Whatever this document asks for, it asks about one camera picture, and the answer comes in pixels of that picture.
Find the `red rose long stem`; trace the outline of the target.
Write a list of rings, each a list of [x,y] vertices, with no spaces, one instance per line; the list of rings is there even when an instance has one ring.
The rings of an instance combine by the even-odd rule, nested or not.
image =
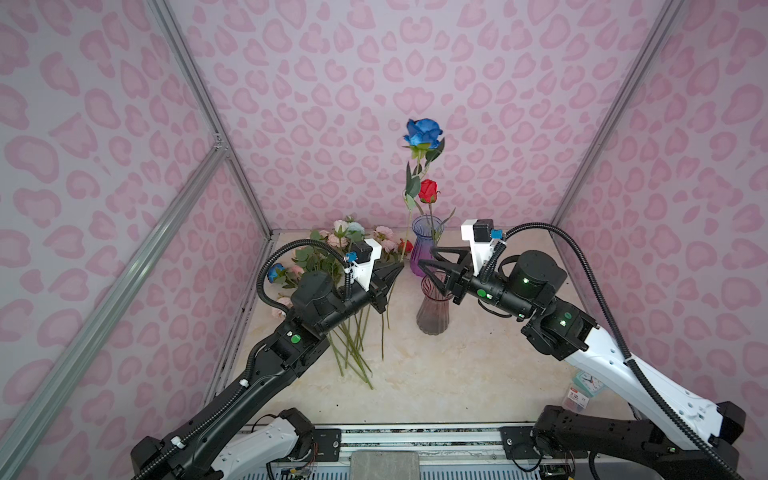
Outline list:
[[[437,202],[438,193],[439,193],[439,189],[436,181],[429,180],[429,179],[425,179],[421,181],[420,190],[417,197],[419,201],[418,206],[427,207],[426,212],[422,213],[421,215],[428,214],[428,215],[436,216],[433,212],[433,206]]]

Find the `pink carnation sprig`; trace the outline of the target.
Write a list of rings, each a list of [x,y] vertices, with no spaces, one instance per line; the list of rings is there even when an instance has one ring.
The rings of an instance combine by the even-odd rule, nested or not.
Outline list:
[[[327,244],[337,250],[343,250],[347,246],[346,237],[339,237],[328,230],[312,230],[309,233],[309,239]]]

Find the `blue rose long stem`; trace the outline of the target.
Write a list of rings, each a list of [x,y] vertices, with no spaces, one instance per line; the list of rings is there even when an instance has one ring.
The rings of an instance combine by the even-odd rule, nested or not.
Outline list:
[[[444,151],[444,132],[439,123],[433,119],[409,119],[403,140],[405,148],[411,155],[411,161],[406,162],[405,167],[403,199],[409,213],[416,211],[419,217],[427,210],[426,206],[418,206],[420,184],[422,180],[432,180],[428,174],[431,166]]]

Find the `smoky pink glass vase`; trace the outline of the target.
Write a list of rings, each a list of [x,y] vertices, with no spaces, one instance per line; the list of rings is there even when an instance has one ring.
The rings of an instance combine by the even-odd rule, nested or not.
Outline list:
[[[421,281],[421,290],[424,298],[416,314],[416,324],[427,335],[440,335],[447,330],[450,323],[449,306],[452,295],[443,294],[427,276]]]

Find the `blue flower at wall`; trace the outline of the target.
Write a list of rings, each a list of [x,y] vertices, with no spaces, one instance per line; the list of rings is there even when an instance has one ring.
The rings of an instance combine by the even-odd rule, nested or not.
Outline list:
[[[266,275],[270,284],[283,285],[286,281],[286,268],[281,263],[274,263]]]

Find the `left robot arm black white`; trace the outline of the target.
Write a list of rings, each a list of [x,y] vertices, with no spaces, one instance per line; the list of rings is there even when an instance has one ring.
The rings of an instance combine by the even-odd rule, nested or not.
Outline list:
[[[162,440],[147,437],[133,449],[134,477],[222,479],[214,461],[229,441],[328,349],[333,328],[368,305],[383,312],[402,269],[401,264],[375,266],[369,285],[355,283],[346,297],[325,272],[304,275],[286,318],[251,350],[243,373],[175,432]]]

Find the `light blue flower sprig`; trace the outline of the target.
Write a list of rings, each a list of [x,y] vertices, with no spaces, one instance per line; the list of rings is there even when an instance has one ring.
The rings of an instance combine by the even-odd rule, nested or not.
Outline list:
[[[365,237],[365,228],[358,222],[349,222],[345,231],[345,237],[353,243],[362,241]]]

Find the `pink flower sprig low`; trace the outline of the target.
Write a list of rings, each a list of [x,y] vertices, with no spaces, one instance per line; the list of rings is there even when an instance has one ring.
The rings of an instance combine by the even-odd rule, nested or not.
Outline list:
[[[282,320],[286,317],[287,312],[292,308],[293,304],[291,298],[288,296],[280,296],[276,302],[281,304],[281,307],[272,307],[271,314],[275,319]]]

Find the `small red rose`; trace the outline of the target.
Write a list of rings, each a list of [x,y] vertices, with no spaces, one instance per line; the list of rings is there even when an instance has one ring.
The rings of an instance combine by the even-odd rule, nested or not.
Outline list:
[[[407,240],[406,238],[401,238],[399,241],[399,244],[394,248],[393,250],[385,253],[385,264],[388,263],[394,263],[394,262],[400,262],[403,263],[407,260],[407,257],[410,255],[414,248],[413,243],[410,240]],[[389,313],[387,312],[382,316],[382,336],[381,336],[381,358],[384,360],[384,324],[386,320],[386,326],[389,329],[390,328],[390,321],[389,321]]]

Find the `purple blue glass vase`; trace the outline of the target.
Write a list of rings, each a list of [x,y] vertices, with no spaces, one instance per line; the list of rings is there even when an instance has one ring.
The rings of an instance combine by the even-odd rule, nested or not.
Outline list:
[[[415,235],[413,250],[410,254],[410,268],[414,275],[424,277],[419,266],[420,260],[432,259],[431,249],[439,243],[444,231],[443,221],[434,215],[421,215],[412,223]]]

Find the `pink flower sprig right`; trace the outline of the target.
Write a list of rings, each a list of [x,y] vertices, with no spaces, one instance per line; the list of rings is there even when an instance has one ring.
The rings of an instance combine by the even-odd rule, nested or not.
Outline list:
[[[370,237],[374,239],[381,247],[385,254],[391,254],[396,251],[398,243],[395,241],[394,231],[387,226],[377,226],[371,233]]]

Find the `white rose long stem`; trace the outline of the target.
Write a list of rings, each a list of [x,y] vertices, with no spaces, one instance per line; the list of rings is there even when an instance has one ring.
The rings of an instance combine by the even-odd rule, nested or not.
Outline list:
[[[344,220],[336,220],[333,223],[334,234],[339,237],[344,237],[349,228],[349,223]]]

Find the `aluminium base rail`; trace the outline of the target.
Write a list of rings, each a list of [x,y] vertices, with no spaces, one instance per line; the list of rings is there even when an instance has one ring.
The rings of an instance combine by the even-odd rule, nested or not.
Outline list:
[[[533,449],[530,423],[426,423],[320,425],[326,437],[321,459],[274,462],[249,467],[242,479],[349,479],[351,460],[358,453],[373,453],[376,476],[404,479],[396,472],[391,453],[417,456],[422,479],[656,479],[651,470],[605,455],[594,460],[573,451],[556,457]]]

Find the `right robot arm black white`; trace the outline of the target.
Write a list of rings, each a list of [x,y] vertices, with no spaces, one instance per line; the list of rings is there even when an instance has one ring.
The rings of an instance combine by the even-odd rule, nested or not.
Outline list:
[[[577,414],[548,406],[532,430],[539,450],[577,450],[643,465],[663,479],[736,479],[734,446],[746,414],[731,402],[714,403],[682,387],[642,359],[624,356],[616,339],[587,313],[557,297],[566,273],[544,252],[508,258],[508,275],[480,276],[468,247],[446,248],[419,265],[443,294],[467,295],[500,316],[523,322],[536,351],[596,378],[637,410],[635,420]]]

